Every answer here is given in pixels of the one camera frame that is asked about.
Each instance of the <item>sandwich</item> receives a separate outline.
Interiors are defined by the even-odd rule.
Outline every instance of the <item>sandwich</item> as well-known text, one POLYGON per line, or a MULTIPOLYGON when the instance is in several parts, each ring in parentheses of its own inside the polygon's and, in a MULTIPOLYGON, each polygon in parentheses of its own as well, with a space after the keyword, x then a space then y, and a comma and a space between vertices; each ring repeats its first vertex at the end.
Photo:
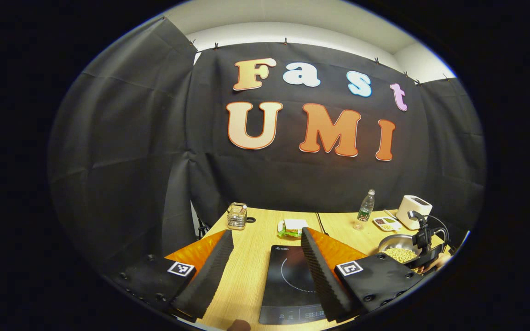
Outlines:
POLYGON ((286 218, 277 224, 277 236, 281 238, 284 235, 288 235, 290 237, 301 238, 301 229, 307 227, 308 224, 305 220, 286 218))

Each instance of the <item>metal bowl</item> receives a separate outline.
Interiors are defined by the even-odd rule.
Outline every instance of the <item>metal bowl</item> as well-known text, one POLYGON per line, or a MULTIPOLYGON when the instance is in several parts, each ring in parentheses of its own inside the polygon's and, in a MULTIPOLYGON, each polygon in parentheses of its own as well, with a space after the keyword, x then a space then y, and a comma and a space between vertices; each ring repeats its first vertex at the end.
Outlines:
POLYGON ((392 234, 385 237, 379 242, 377 252, 381 253, 391 248, 410 249, 416 253, 416 256, 421 254, 421 250, 412 244, 412 236, 407 234, 392 234))

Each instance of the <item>yellow beans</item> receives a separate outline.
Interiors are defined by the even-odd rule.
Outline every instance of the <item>yellow beans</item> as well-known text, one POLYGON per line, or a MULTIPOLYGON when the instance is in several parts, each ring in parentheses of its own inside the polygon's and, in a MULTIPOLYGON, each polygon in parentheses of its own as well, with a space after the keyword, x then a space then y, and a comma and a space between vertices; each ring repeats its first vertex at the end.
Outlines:
POLYGON ((410 249, 387 249, 384 253, 400 263, 406 263, 416 257, 416 253, 410 249))

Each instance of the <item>white toaster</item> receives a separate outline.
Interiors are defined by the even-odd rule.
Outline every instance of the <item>white toaster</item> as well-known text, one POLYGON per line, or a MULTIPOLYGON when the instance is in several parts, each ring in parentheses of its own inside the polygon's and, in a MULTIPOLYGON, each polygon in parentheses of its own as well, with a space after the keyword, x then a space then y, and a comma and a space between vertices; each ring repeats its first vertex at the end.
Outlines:
POLYGON ((408 218, 408 211, 414 210, 425 216, 431 212, 431 209, 433 209, 433 206, 423 199, 414 195, 404 195, 404 199, 402 199, 402 203, 400 203, 400 207, 396 212, 396 218, 408 229, 418 230, 421 227, 420 224, 418 224, 418 221, 408 218))

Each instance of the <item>purple letter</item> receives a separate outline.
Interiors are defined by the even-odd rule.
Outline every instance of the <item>purple letter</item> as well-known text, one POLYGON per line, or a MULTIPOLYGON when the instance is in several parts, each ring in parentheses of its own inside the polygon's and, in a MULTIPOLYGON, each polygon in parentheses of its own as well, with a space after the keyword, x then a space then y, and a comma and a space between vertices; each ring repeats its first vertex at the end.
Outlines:
POLYGON ((404 91, 400 90, 400 85, 398 84, 391 84, 390 88, 394 90, 394 99, 396 100, 396 105, 401 111, 406 111, 408 109, 408 106, 404 103, 404 100, 402 100, 402 97, 405 96, 404 91))

